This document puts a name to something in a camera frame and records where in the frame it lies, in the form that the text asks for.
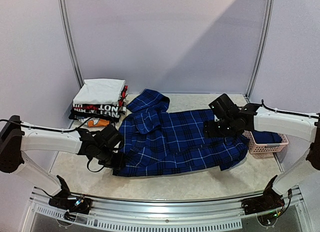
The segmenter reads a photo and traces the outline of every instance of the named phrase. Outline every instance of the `white backdrop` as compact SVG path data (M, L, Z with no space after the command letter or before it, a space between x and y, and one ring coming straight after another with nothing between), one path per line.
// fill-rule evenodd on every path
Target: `white backdrop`
M246 92L267 0L66 0L84 79L176 93Z
M299 112L320 111L319 0L274 0L262 63L251 100ZM302 156L309 144L289 137L280 153L284 169ZM320 231L320 172L300 183L314 231Z
M67 50L58 0L0 0L0 118L67 127L79 90ZM48 170L55 153L28 152ZM33 184L0 172L0 231L16 232Z

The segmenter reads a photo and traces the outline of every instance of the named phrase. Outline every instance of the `table surface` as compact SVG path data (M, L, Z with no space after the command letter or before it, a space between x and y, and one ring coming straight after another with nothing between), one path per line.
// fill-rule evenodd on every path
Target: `table surface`
M165 94L170 98L168 112L180 112L195 109L207 109L217 94ZM136 95L129 94L130 102ZM247 102L243 95L230 95L238 105ZM90 195L139 200L196 200L216 199L263 190L272 177L280 173L274 158L255 159L247 154L236 167L220 171L219 167L200 170L188 174L161 177L117 177L112 170L104 168L101 172L87 170L87 157L59 152L51 173L64 178L72 192ZM92 170L101 166L94 159Z

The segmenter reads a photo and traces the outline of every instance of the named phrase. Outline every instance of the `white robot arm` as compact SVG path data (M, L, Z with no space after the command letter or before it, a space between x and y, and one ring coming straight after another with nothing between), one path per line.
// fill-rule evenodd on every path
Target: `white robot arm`
M118 150L116 145L121 148L124 139L112 125L102 131L89 132L79 127L66 130L34 126L21 122L17 115L2 121L7 123L0 132L0 171L16 174L41 188L50 196L51 206L88 213L91 200L78 196L75 206L70 199L75 197L71 196L63 178L47 173L26 155L26 151L50 150L85 155L89 161L97 158L99 164L112 169L121 169L125 165L123 153L114 153Z
M231 99L222 94L209 104L216 120L204 124L206 137L240 135L244 130L267 131L292 135L311 142L310 148L286 172L275 176L266 186L263 195L242 201L246 214L262 212L284 204L282 195L320 170L320 123L319 114L296 113L268 108L262 104L248 103L239 108Z

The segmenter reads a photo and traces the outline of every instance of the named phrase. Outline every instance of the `blue plaid shirt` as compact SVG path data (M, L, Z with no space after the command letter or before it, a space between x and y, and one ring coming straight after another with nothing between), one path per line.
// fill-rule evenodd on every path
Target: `blue plaid shirt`
M146 89L127 108L132 111L119 132L124 136L126 166L118 176L157 176L220 166L228 169L247 154L248 140L204 138L203 123L213 120L210 109L167 113L169 98Z

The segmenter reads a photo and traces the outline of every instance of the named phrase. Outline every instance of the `folded clothing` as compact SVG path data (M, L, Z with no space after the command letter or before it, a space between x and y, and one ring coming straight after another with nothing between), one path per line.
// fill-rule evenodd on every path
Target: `folded clothing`
M277 133L253 131L252 135L257 144L282 142L282 138Z
M119 109L123 104L124 100L126 98L128 91L128 86L125 85L121 92L121 96L118 100L118 103L116 105L113 104L73 104L72 107L74 109L86 109L86 110L103 110L103 111L111 111L114 110L112 107L117 107Z
M124 102L123 106L116 112L114 111L102 111L102 110L85 110L85 111L77 111L74 108L71 109L71 114L69 115L69 119L79 120L80 118L90 118L94 115L98 118L102 118L109 121L119 122L120 116L125 115L127 111L127 105Z
M117 105L125 83L118 79L86 79L73 103Z

